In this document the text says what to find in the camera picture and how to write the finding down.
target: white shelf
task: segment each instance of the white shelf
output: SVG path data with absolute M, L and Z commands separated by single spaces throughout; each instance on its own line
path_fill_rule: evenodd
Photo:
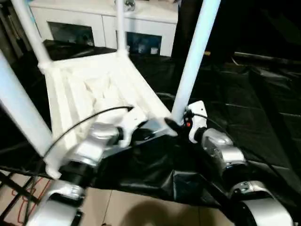
M 104 16 L 116 15 L 114 0 L 33 0 L 30 6 Z M 125 18 L 177 24 L 178 5 L 162 0 L 137 0 L 135 11 L 126 12 Z

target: black cable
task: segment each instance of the black cable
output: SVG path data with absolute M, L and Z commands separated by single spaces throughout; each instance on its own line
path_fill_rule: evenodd
M 92 114 L 91 116 L 81 120 L 80 122 L 76 123 L 75 125 L 73 125 L 71 128 L 67 129 L 59 138 L 57 138 L 55 140 L 55 142 L 53 142 L 50 147 L 47 149 L 47 151 L 45 152 L 44 156 L 40 159 L 40 161 L 38 162 L 37 164 L 37 168 L 35 170 L 35 173 L 34 173 L 34 176 L 33 176 L 33 180 L 32 180 L 32 186 L 30 188 L 30 194 L 32 194 L 33 190 L 34 190 L 34 185 L 36 183 L 36 179 L 37 179 L 37 176 L 43 166 L 43 162 L 44 162 L 44 159 L 47 157 L 47 155 L 50 153 L 51 149 L 67 134 L 69 133 L 71 130 L 73 130 L 75 127 L 79 126 L 80 124 L 102 114 L 102 113 L 105 113 L 105 112 L 109 112 L 109 111 L 113 111 L 113 110 L 118 110 L 118 109 L 127 109 L 127 110 L 132 110 L 133 107 L 130 107 L 130 106 L 121 106 L 121 107 L 113 107 L 113 108 L 109 108 L 109 109 L 106 109 L 106 110 L 103 110 L 103 111 L 100 111 L 100 112 L 97 112 L 95 114 Z M 24 223 L 23 225 L 26 225 L 27 221 L 28 221 L 28 217 L 29 217 L 29 206 L 30 206 L 30 202 L 31 202 L 31 199 L 30 197 L 28 198 L 28 201 L 27 201 L 27 205 L 26 205 L 26 212 L 25 212 L 25 217 L 24 217 Z
M 220 128 L 220 129 L 223 131 L 223 133 L 225 133 L 225 134 L 227 135 L 227 137 L 229 137 L 229 138 L 234 142 L 233 137 L 226 131 L 226 129 L 225 129 L 224 127 L 222 127 L 222 126 L 221 126 L 219 123 L 217 123 L 215 120 L 210 119 L 210 118 L 208 118 L 207 116 L 204 116 L 204 115 L 202 115 L 202 114 L 195 114 L 195 113 L 193 113 L 193 114 L 196 115 L 196 116 L 202 117 L 202 118 L 204 118 L 204 119 L 207 119 L 208 121 L 212 122 L 215 126 L 217 126 L 218 128 Z

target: white pole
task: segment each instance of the white pole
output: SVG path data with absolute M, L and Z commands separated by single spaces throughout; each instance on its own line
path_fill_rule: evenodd
M 174 101 L 172 118 L 181 123 L 221 0 L 203 0 L 198 22 Z
M 31 20 L 31 17 L 28 12 L 29 9 L 25 4 L 24 0 L 12 0 L 12 3 L 22 24 L 22 27 L 25 30 L 28 40 L 32 46 L 34 54 L 36 55 L 39 61 L 39 65 L 51 62 L 48 52 L 43 45 L 38 29 L 35 26 L 34 22 Z
M 117 8 L 118 52 L 127 53 L 126 34 L 124 31 L 124 0 L 116 0 L 116 8 Z
M 52 134 L 30 100 L 0 50 L 0 104 L 34 149 L 43 156 L 52 144 Z M 52 177 L 57 174 L 57 159 L 48 156 L 45 161 Z

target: glass panel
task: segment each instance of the glass panel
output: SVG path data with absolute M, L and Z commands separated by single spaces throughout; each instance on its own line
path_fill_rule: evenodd
M 89 26 L 48 22 L 54 40 L 94 46 Z
M 159 55 L 161 41 L 162 36 L 127 32 L 127 48 L 130 53 Z

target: black plastic sheet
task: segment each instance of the black plastic sheet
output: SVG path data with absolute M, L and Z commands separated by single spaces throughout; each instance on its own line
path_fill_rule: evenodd
M 112 49 L 92 48 L 59 42 L 46 42 L 53 59 L 65 59 L 112 52 Z M 165 92 L 161 100 L 171 110 L 172 95 L 176 95 L 184 61 L 168 57 L 132 55 L 133 63 L 155 92 Z M 25 55 L 14 70 L 25 86 L 44 120 L 50 125 L 48 99 L 43 75 L 37 69 L 33 54 Z M 252 163 L 252 178 L 264 181 L 268 188 L 294 215 L 298 216 L 297 194 L 301 194 L 299 168 L 291 164 L 290 150 L 283 145 L 274 123 L 280 115 L 283 127 L 289 131 L 285 141 L 294 142 L 300 151 L 300 77 L 290 73 L 270 73 L 235 65 L 204 65 L 199 70 L 190 102 L 203 100 L 210 118 L 221 124 L 243 147 L 253 150 L 273 164 L 289 186 L 252 154 L 245 155 Z M 267 111 L 267 102 L 273 111 Z M 7 145 L 24 142 L 13 123 L 7 123 Z M 30 145 L 1 155 L 0 168 L 32 174 L 39 156 Z M 160 137 L 138 147 L 103 160 L 92 185 L 102 189 L 144 194 L 164 200 L 207 205 L 227 212 L 227 192 L 216 176 L 210 160 L 198 145 L 191 145 L 182 137 Z

